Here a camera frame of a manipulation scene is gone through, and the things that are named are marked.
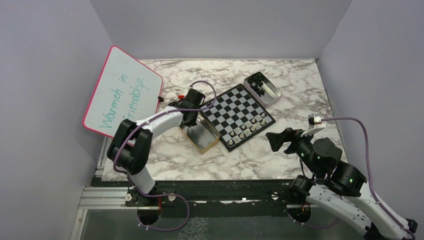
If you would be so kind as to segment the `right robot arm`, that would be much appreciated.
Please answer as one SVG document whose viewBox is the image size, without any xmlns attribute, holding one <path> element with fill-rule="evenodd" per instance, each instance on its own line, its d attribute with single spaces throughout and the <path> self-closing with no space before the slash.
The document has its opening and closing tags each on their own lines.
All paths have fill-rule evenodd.
<svg viewBox="0 0 424 240">
<path fill-rule="evenodd" d="M 375 198 L 367 178 L 353 165 L 341 160 L 343 151 L 329 138 L 312 142 L 302 129 L 286 128 L 266 133 L 271 150 L 296 154 L 313 173 L 298 175 L 288 190 L 289 199 L 316 205 L 342 220 L 366 240 L 412 240 L 418 228 L 415 220 L 403 218 Z"/>
</svg>

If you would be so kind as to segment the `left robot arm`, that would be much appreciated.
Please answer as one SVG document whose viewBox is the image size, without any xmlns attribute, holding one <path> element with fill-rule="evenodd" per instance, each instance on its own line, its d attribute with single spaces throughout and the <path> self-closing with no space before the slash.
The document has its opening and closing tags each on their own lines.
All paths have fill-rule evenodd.
<svg viewBox="0 0 424 240">
<path fill-rule="evenodd" d="M 123 169 L 139 190 L 138 199 L 144 205 L 152 205 L 157 200 L 156 183 L 146 167 L 152 141 L 172 128 L 195 126 L 204 99 L 202 92 L 190 89 L 184 98 L 171 102 L 151 117 L 137 121 L 124 119 L 118 126 L 107 157 L 118 170 Z"/>
</svg>

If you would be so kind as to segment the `black white chess board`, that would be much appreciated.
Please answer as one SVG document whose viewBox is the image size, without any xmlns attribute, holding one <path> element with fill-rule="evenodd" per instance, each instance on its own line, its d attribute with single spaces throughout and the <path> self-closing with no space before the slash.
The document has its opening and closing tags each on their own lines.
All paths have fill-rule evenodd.
<svg viewBox="0 0 424 240">
<path fill-rule="evenodd" d="M 261 116 L 262 113 L 265 113 L 264 118 L 261 117 L 260 121 L 255 120 L 255 123 L 251 122 L 251 119 Z M 218 95 L 213 106 L 200 114 L 218 131 L 220 141 L 228 152 L 232 152 L 276 122 L 242 84 Z M 261 123 L 262 120 L 265 120 L 266 124 L 256 128 L 256 123 Z M 246 126 L 248 121 L 251 123 L 250 127 Z M 255 126 L 255 131 L 251 131 L 252 126 Z M 240 129 L 239 134 L 235 132 L 236 129 Z M 245 134 L 246 129 L 250 130 L 250 135 Z M 239 137 L 239 142 L 235 142 L 235 137 Z"/>
</svg>

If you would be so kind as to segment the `pile of black pieces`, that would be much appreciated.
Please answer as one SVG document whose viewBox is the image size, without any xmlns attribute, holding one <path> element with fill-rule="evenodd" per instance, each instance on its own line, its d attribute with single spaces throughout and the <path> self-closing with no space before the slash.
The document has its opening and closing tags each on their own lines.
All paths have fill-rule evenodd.
<svg viewBox="0 0 424 240">
<path fill-rule="evenodd" d="M 265 94 L 264 84 L 268 81 L 268 78 L 261 72 L 256 72 L 247 78 L 247 83 L 250 88 L 259 96 L 262 97 Z"/>
</svg>

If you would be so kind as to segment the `white board pink rim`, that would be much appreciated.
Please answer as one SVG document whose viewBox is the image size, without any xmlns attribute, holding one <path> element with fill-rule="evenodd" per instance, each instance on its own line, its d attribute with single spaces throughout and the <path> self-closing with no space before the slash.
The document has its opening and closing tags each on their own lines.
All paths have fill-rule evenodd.
<svg viewBox="0 0 424 240">
<path fill-rule="evenodd" d="M 120 47 L 107 54 L 82 125 L 93 132 L 113 137 L 120 123 L 154 115 L 159 105 L 163 77 Z"/>
</svg>

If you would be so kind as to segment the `gold tin tray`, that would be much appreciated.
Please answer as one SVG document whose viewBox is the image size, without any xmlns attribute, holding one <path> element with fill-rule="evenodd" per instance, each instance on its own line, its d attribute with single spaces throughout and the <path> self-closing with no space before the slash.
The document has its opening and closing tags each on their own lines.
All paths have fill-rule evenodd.
<svg viewBox="0 0 424 240">
<path fill-rule="evenodd" d="M 218 131 L 201 115 L 198 116 L 195 126 L 181 125 L 178 128 L 201 155 L 208 152 L 220 141 Z"/>
</svg>

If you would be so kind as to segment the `silver white tin tray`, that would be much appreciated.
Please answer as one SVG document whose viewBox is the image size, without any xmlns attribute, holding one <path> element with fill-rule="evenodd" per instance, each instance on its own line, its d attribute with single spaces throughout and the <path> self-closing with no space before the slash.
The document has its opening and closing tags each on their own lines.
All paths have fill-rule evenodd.
<svg viewBox="0 0 424 240">
<path fill-rule="evenodd" d="M 260 71 L 246 77 L 242 84 L 266 109 L 278 103 L 282 97 L 281 91 Z"/>
</svg>

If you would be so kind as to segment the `black metal base rail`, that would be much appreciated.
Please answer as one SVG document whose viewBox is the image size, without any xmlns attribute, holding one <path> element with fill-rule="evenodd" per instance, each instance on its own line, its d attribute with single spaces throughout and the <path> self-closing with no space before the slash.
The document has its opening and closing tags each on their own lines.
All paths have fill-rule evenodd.
<svg viewBox="0 0 424 240">
<path fill-rule="evenodd" d="M 137 211 L 162 218 L 190 217 L 287 217 L 288 212 L 310 209 L 312 217 L 329 216 L 326 210 L 303 204 L 289 196 L 290 179 L 157 181 L 148 199 L 136 193 L 126 181 L 96 179 L 85 187 L 80 210 Z"/>
</svg>

